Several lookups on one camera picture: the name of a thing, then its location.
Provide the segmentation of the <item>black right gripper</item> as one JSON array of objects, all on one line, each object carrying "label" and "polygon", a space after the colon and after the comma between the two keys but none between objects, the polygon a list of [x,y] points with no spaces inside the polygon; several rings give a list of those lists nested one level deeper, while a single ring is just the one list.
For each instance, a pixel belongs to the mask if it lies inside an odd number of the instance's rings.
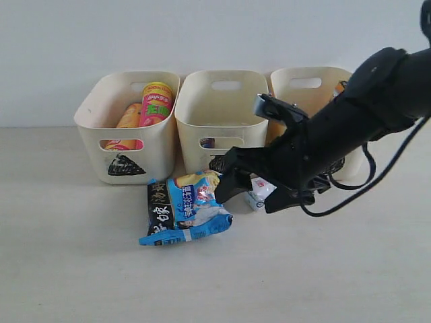
[{"label": "black right gripper", "polygon": [[287,130],[267,147],[231,148],[224,156],[216,202],[251,191],[254,174],[277,187],[265,199],[266,213],[299,207],[301,202],[312,205],[315,192],[331,187],[324,172],[337,161],[336,136],[332,127],[300,127]]}]

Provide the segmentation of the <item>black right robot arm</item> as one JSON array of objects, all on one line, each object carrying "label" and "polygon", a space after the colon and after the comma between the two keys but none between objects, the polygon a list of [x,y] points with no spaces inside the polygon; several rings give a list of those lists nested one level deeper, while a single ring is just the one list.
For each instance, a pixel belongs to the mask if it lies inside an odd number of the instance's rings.
[{"label": "black right robot arm", "polygon": [[330,172],[336,162],[357,148],[368,154],[369,142],[386,135],[404,130],[416,135],[430,120],[430,50],[376,52],[314,116],[268,94],[257,96],[255,113],[284,123],[286,131],[266,147],[231,148],[223,158],[216,201],[250,191],[256,175],[275,187],[264,201],[266,212],[307,211],[315,194],[337,184]]}]

